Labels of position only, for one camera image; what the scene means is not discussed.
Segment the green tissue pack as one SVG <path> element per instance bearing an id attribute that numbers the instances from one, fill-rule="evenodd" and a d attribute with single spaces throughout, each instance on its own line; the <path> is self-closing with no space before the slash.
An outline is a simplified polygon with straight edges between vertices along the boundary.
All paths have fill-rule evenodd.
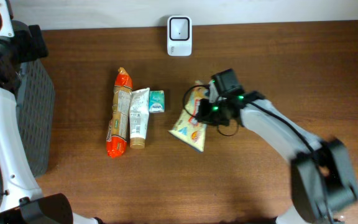
<path id="1" fill-rule="evenodd" d="M 149 112 L 163 113 L 165 111 L 165 93 L 163 90 L 150 91 Z"/>

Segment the white cream tube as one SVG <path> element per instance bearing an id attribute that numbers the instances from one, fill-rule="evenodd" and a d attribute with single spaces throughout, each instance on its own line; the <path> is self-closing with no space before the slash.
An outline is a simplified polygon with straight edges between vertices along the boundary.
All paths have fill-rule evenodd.
<path id="1" fill-rule="evenodd" d="M 129 109 L 130 148 L 144 149 L 149 122 L 149 93 L 150 88 L 132 92 Z"/>

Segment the orange biscuit packet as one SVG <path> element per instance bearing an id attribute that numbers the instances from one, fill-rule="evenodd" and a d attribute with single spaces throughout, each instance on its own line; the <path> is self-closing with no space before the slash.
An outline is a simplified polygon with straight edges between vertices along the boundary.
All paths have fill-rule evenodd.
<path id="1" fill-rule="evenodd" d="M 114 82 L 112 115 L 106 137 L 107 154 L 112 158 L 119 157 L 126 151 L 132 87 L 132 78 L 120 67 Z"/>

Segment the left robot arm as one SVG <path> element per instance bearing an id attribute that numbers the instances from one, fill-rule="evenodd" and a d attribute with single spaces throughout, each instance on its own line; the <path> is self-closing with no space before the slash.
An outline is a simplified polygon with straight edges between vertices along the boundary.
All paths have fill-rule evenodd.
<path id="1" fill-rule="evenodd" d="M 38 25 L 13 19 L 11 3 L 0 1 L 0 223 L 92 223 L 74 213 L 62 193 L 44 196 L 30 170 L 17 124 L 15 94 L 22 63 L 48 56 Z"/>

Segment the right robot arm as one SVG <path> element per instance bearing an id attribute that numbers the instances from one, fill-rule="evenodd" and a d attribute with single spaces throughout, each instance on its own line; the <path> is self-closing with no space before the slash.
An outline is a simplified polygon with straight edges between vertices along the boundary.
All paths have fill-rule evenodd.
<path id="1" fill-rule="evenodd" d="M 209 97 L 196 119 L 216 127 L 231 120 L 265 140 L 290 166 L 292 206 L 259 223 L 340 223 L 336 212 L 358 202 L 358 183 L 347 147 L 325 141 L 281 114 L 257 91 L 246 92 L 233 69 L 212 75 Z"/>

